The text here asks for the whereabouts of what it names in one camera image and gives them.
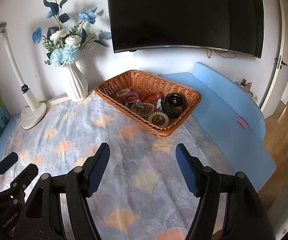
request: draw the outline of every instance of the wicker basket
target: wicker basket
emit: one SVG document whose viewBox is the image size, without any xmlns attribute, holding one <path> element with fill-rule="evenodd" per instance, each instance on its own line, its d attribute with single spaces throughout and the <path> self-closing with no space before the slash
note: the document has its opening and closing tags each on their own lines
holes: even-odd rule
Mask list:
<svg viewBox="0 0 288 240">
<path fill-rule="evenodd" d="M 177 119 L 170 118 L 169 125 L 162 128 L 148 122 L 148 116 L 142 117 L 121 103 L 121 99 L 116 97 L 116 93 L 124 88 L 129 88 L 132 92 L 137 92 L 141 95 L 149 92 L 158 92 L 164 98 L 170 93 L 180 93 L 185 97 L 186 109 Z M 111 106 L 114 106 L 145 130 L 159 138 L 171 135 L 193 112 L 202 99 L 201 94 L 197 90 L 140 70 L 130 70 L 104 81 L 95 88 L 95 92 Z"/>
</svg>

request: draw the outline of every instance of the metal bolt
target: metal bolt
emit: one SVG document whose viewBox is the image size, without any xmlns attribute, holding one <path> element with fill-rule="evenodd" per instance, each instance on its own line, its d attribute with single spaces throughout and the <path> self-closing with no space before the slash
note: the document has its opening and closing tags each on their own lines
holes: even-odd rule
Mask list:
<svg viewBox="0 0 288 240">
<path fill-rule="evenodd" d="M 205 167 L 203 167 L 203 170 L 204 170 L 205 172 L 211 172 L 211 171 L 212 171 L 212 168 L 209 167 L 209 166 L 205 166 Z"/>
<path fill-rule="evenodd" d="M 44 179 L 48 179 L 48 177 L 49 177 L 49 174 L 48 173 L 44 173 L 43 175 L 42 175 L 42 179 L 44 180 Z"/>
<path fill-rule="evenodd" d="M 81 166 L 77 166 L 77 167 L 74 168 L 74 172 L 75 172 L 75 173 L 79 173 L 79 172 L 81 172 L 82 170 L 83 170 L 83 168 L 82 168 Z"/>
<path fill-rule="evenodd" d="M 244 179 L 245 178 L 245 174 L 243 172 L 238 172 L 237 173 L 237 176 L 240 178 L 240 179 Z"/>
</svg>

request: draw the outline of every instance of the light blue flower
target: light blue flower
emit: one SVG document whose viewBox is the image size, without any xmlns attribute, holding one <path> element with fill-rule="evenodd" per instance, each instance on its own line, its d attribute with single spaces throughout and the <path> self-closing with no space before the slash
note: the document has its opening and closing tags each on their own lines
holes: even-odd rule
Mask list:
<svg viewBox="0 0 288 240">
<path fill-rule="evenodd" d="M 78 48 L 73 46 L 66 46 L 61 51 L 63 63 L 72 64 L 78 60 Z"/>
<path fill-rule="evenodd" d="M 33 39 L 33 42 L 34 42 L 35 44 L 40 43 L 40 41 L 42 40 L 42 28 L 41 28 L 41 27 L 38 27 L 38 28 L 33 32 L 32 39 Z"/>
<path fill-rule="evenodd" d="M 53 16 L 54 16 L 54 14 L 53 14 L 52 10 L 50 10 L 48 12 L 48 14 L 46 15 L 46 18 L 49 19 L 49 18 L 52 18 Z"/>
<path fill-rule="evenodd" d="M 100 39 L 109 39 L 111 38 L 111 33 L 110 32 L 101 32 L 98 37 Z"/>
<path fill-rule="evenodd" d="M 91 24 L 95 24 L 95 19 L 96 19 L 95 12 L 96 12 L 96 10 L 97 10 L 97 7 L 94 8 L 93 10 L 91 10 L 89 13 L 80 12 L 78 15 L 82 20 L 87 21 Z"/>
<path fill-rule="evenodd" d="M 59 67 L 63 63 L 63 49 L 55 49 L 50 55 L 50 63 L 55 67 Z"/>
</svg>

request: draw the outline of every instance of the white ceramic vase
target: white ceramic vase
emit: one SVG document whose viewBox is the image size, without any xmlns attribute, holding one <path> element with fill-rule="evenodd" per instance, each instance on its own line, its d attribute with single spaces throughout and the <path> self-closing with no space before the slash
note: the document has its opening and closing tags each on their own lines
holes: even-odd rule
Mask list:
<svg viewBox="0 0 288 240">
<path fill-rule="evenodd" d="M 85 76 L 76 64 L 63 64 L 62 78 L 66 94 L 73 102 L 80 102 L 88 96 L 88 84 Z"/>
</svg>

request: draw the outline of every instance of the white door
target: white door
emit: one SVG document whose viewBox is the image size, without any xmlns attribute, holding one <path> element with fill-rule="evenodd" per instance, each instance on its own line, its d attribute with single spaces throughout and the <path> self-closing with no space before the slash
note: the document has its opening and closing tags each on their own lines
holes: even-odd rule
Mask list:
<svg viewBox="0 0 288 240">
<path fill-rule="evenodd" d="M 280 0 L 282 16 L 281 49 L 271 87 L 261 107 L 264 118 L 271 116 L 280 102 L 288 81 L 288 0 Z"/>
</svg>

